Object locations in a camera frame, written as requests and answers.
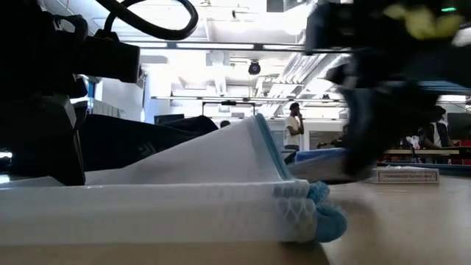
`ceiling light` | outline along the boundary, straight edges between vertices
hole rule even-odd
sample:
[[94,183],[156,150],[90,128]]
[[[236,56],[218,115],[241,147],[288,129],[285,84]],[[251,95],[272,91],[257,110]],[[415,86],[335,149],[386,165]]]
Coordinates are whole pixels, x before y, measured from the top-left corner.
[[167,99],[167,100],[198,100],[197,96],[153,96],[153,99]]
[[12,158],[13,155],[10,152],[0,152],[0,158]]
[[129,45],[139,46],[141,48],[166,48],[167,43],[164,42],[125,42]]
[[289,99],[280,99],[280,98],[252,98],[250,101],[254,102],[287,102]]
[[263,45],[264,49],[271,49],[271,50],[290,50],[290,51],[304,51],[303,45],[296,45],[296,44],[268,44]]
[[184,49],[253,49],[253,44],[237,43],[177,43],[178,48]]

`ceiling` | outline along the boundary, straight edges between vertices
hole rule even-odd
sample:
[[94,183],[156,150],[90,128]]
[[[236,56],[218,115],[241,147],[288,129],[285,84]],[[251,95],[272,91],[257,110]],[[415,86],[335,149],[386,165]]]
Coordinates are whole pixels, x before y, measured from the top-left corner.
[[[108,11],[94,0],[43,0],[46,9],[61,15],[81,14],[88,22],[91,34],[102,28]],[[297,0],[191,0],[199,12],[199,26],[185,41],[206,43],[293,43],[302,44],[305,21],[312,9],[311,1]],[[284,2],[297,5],[285,12],[267,12],[273,4]],[[147,21],[169,29],[186,25],[189,15],[180,4],[171,0],[147,0],[130,8]],[[116,20],[113,31],[121,41],[145,41],[151,45],[156,38]],[[471,38],[464,32],[458,39],[463,43]],[[143,63],[167,63],[180,84],[182,96],[219,96],[215,87],[222,85],[226,96],[293,97],[320,99],[328,94],[340,99],[332,83],[322,80],[327,69],[341,63],[344,54],[317,54],[312,57],[291,52],[226,51],[221,62],[208,56],[210,51],[141,50]],[[259,75],[248,74],[251,61],[261,66]],[[191,106],[189,101],[180,107]],[[257,111],[267,117],[287,114],[288,103],[257,104]],[[318,118],[338,119],[345,111],[343,104],[329,105],[303,102],[306,112]]]

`desk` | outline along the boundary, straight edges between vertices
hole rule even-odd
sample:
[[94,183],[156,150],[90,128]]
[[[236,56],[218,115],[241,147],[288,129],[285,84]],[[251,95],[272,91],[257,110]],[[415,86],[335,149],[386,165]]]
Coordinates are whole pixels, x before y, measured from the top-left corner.
[[466,159],[471,158],[471,148],[468,146],[462,147],[450,147],[449,149],[440,149],[440,150],[432,150],[432,149],[417,149],[417,150],[410,150],[410,149],[391,149],[386,150],[384,152],[388,155],[417,155],[417,156],[449,156],[451,158],[459,158],[459,159]]
[[331,186],[349,214],[334,242],[0,247],[0,264],[465,265],[471,260],[471,180],[440,185]]

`fluorescent light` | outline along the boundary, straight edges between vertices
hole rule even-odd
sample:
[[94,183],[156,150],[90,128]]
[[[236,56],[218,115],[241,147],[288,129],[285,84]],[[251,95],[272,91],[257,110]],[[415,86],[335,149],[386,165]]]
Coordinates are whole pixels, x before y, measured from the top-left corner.
[[296,99],[296,102],[324,102],[329,103],[333,102],[332,99]]
[[[267,121],[272,121],[272,120],[275,120],[275,121],[279,121],[279,120],[282,120],[284,121],[286,118],[288,118],[289,114],[281,114],[279,115],[278,117],[279,118],[269,118],[267,119]],[[339,121],[343,121],[345,119],[337,119],[337,118],[315,118],[315,117],[306,117],[306,116],[302,116],[302,120],[303,121],[323,121],[323,122],[333,122],[333,123],[337,123]]]
[[12,158],[13,154],[10,152],[0,152],[0,158]]
[[0,175],[0,184],[9,183],[10,177],[7,174]]
[[284,98],[251,98],[250,101],[254,102],[287,102],[289,99]]
[[304,51],[304,46],[303,45],[293,45],[293,44],[266,44],[263,45],[264,49],[273,49],[273,50],[293,50],[293,51]]
[[177,43],[177,47],[184,49],[253,49],[253,44],[237,43]]
[[444,95],[440,96],[439,102],[456,102],[464,104],[466,102],[466,96]]
[[153,99],[167,99],[167,100],[198,100],[197,96],[154,96]]
[[167,43],[164,43],[164,42],[132,42],[132,41],[127,41],[125,43],[129,44],[129,45],[139,46],[141,48],[166,48],[167,47]]
[[227,100],[244,100],[243,97],[228,97],[228,96],[203,96],[203,100],[219,100],[219,101],[227,101]]

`dome camera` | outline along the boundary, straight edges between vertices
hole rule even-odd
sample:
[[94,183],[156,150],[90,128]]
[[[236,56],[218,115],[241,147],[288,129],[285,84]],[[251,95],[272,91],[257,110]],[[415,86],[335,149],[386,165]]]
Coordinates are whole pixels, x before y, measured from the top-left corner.
[[250,75],[256,75],[256,74],[259,74],[260,71],[261,71],[261,67],[260,67],[260,65],[258,64],[258,61],[253,60],[253,61],[250,63],[250,66],[249,66],[249,74],[250,74]]

